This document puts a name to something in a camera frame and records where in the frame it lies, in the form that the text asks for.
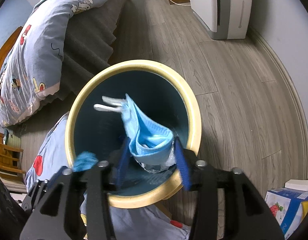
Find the white air purifier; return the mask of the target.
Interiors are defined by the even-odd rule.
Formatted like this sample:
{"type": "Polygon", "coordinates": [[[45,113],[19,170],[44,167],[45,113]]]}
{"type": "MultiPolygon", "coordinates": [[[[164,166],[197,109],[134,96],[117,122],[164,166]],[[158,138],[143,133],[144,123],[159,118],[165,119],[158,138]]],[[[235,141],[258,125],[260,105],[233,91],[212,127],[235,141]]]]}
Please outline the white air purifier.
{"type": "Polygon", "coordinates": [[[246,37],[252,0],[190,0],[194,15],[214,40],[246,37]]]}

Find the bed with cartoon duvet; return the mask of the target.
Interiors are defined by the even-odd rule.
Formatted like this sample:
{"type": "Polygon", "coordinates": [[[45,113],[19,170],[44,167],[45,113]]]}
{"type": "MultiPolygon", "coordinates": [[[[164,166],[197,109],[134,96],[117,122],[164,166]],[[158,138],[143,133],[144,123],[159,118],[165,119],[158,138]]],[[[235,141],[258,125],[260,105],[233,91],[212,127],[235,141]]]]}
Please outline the bed with cartoon duvet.
{"type": "Polygon", "coordinates": [[[0,69],[0,126],[78,94],[108,67],[126,0],[40,0],[0,69]]]}

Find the wooden headboard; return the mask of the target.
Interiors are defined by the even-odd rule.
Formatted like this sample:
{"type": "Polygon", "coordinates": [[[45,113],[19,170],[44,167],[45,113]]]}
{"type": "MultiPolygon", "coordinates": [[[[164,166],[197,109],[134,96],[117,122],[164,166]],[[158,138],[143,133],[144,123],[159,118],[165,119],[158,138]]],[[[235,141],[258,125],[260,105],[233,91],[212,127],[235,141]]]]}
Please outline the wooden headboard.
{"type": "Polygon", "coordinates": [[[11,36],[6,40],[4,45],[0,49],[0,70],[2,67],[2,64],[7,57],[8,53],[12,49],[13,45],[15,44],[20,32],[22,30],[22,26],[19,26],[12,34],[11,36]]]}

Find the yellow rimmed teal trash bin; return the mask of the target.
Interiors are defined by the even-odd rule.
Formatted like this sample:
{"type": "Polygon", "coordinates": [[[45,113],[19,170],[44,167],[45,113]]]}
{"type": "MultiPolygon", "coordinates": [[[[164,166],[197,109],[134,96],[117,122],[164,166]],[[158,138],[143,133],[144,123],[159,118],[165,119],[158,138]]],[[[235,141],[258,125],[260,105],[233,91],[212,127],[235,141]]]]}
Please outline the yellow rimmed teal trash bin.
{"type": "Polygon", "coordinates": [[[120,188],[110,205],[134,209],[175,194],[181,182],[175,154],[197,153],[202,122],[196,97],[172,68],[150,60],[115,64],[94,76],[79,92],[65,130],[68,164],[91,152],[98,160],[127,141],[130,164],[118,168],[120,188]]]}

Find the wooden chair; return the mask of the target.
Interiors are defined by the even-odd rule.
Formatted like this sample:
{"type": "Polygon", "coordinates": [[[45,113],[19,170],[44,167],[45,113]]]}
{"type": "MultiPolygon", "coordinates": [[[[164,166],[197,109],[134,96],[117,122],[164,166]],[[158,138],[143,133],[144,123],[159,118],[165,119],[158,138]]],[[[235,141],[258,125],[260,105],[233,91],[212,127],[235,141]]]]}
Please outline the wooden chair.
{"type": "Polygon", "coordinates": [[[21,168],[23,149],[0,143],[0,177],[11,181],[21,181],[26,171],[21,168]]]}

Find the clear plastic packaging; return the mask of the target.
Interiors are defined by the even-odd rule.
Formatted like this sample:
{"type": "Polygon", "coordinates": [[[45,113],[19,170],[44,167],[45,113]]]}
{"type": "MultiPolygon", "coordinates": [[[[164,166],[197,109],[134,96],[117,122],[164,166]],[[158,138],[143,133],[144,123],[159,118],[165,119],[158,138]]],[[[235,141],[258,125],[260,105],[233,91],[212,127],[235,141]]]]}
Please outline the clear plastic packaging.
{"type": "Polygon", "coordinates": [[[148,173],[163,172],[176,163],[175,143],[154,148],[141,146],[132,156],[148,173]]]}

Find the cartoon print blue cushion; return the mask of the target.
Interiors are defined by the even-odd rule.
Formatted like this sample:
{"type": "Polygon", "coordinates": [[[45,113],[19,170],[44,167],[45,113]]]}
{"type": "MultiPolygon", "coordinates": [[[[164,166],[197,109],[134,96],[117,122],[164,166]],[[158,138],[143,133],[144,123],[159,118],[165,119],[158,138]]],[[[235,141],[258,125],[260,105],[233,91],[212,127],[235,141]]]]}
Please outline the cartoon print blue cushion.
{"type": "Polygon", "coordinates": [[[154,205],[111,210],[108,192],[115,189],[114,163],[98,161],[82,172],[62,166],[27,194],[36,206],[20,239],[189,239],[190,227],[175,226],[154,205]]]}

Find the small green trash bin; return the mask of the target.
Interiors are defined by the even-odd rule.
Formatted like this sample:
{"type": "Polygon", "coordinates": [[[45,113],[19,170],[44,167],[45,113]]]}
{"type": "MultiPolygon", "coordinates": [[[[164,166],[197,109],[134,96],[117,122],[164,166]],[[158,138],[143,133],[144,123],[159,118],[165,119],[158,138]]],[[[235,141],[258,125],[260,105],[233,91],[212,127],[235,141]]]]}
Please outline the small green trash bin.
{"type": "Polygon", "coordinates": [[[3,143],[5,145],[14,147],[14,148],[20,148],[21,147],[21,138],[19,138],[17,135],[14,135],[13,133],[10,133],[7,129],[4,130],[4,137],[3,137],[3,143]]]}

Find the blue face mask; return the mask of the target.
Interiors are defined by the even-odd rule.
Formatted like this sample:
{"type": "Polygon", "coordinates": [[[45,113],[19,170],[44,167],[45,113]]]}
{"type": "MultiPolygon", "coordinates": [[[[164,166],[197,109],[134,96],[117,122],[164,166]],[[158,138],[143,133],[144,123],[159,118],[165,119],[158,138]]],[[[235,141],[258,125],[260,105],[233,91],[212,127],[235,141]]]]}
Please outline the blue face mask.
{"type": "Polygon", "coordinates": [[[96,163],[98,159],[94,153],[82,152],[76,157],[72,169],[74,172],[82,172],[91,169],[96,163]]]}
{"type": "Polygon", "coordinates": [[[169,128],[153,121],[136,105],[129,95],[125,99],[102,97],[105,105],[95,104],[94,109],[100,112],[121,114],[126,136],[130,138],[130,153],[136,153],[141,146],[154,148],[164,147],[175,140],[169,128]]]}

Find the strawberry milk carton box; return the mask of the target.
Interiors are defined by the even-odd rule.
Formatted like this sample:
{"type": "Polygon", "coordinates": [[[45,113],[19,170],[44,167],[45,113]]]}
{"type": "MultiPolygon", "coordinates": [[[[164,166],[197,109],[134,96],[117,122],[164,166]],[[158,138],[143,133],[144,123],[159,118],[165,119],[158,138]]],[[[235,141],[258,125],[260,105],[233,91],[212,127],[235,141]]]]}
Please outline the strawberry milk carton box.
{"type": "Polygon", "coordinates": [[[308,213],[308,191],[281,187],[269,190],[265,202],[288,239],[308,213]]]}

